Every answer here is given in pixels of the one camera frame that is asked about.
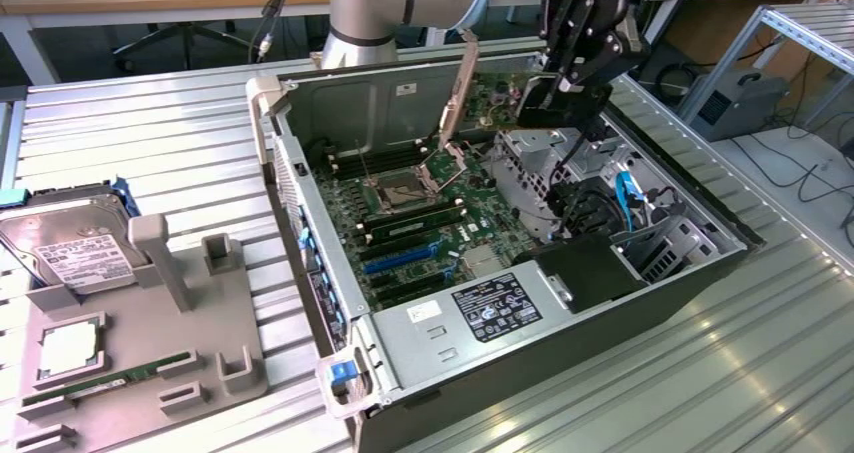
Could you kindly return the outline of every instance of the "hard drive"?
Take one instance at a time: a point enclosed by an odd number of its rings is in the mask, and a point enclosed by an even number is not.
[[[135,205],[107,184],[37,192],[0,211],[0,242],[29,270],[36,287],[65,284],[89,294],[133,283],[148,264],[128,241]]]

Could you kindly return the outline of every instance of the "metal rack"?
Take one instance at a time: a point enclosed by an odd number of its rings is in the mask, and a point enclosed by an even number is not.
[[[696,117],[714,92],[718,80],[732,67],[762,25],[767,25],[780,35],[796,41],[815,55],[820,56],[847,73],[842,81],[837,83],[831,91],[819,100],[804,120],[803,126],[808,125],[851,83],[854,75],[854,2],[760,6],[735,37],[735,41],[730,45],[718,66],[706,80],[694,88],[682,103],[679,116],[687,123]],[[771,48],[756,60],[756,66],[767,63],[779,46],[778,44],[776,47]]]

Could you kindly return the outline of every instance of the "blue cable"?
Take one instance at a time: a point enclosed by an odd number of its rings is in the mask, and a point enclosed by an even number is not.
[[[638,190],[635,182],[631,180],[631,174],[627,171],[620,171],[614,179],[614,191],[616,192],[616,202],[626,215],[626,222],[628,224],[628,231],[634,231],[635,227],[631,223],[631,209],[628,208],[628,196],[634,196],[635,199],[643,200],[643,193]]]

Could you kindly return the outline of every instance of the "hard drive label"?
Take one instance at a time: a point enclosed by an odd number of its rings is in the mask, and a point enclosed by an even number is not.
[[[36,254],[71,287],[131,275],[131,264],[112,235],[39,246]]]
[[[543,319],[512,273],[451,295],[482,343]]]

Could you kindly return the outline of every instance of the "pcie slot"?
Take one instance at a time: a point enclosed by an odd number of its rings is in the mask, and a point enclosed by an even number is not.
[[[439,243],[431,243],[430,246],[424,248],[419,248],[412,251],[407,251],[406,253],[400,253],[389,258],[383,260],[377,260],[372,263],[365,264],[361,267],[361,271],[367,275],[372,275],[373,273],[381,273],[383,271],[391,270],[403,265],[408,265],[420,260],[426,260],[427,258],[432,258],[436,256],[439,251]]]
[[[391,274],[384,274],[384,275],[372,277],[368,280],[368,283],[371,285],[371,288],[381,288],[383,286],[393,283],[393,281],[395,281],[395,276]]]
[[[393,286],[375,293],[376,299],[383,302],[388,300],[399,299],[404,296],[411,296],[419,293],[426,288],[430,288],[435,285],[444,284],[447,276],[444,272],[434,273],[432,275],[427,275],[419,278],[415,281],[410,281],[403,285]]]

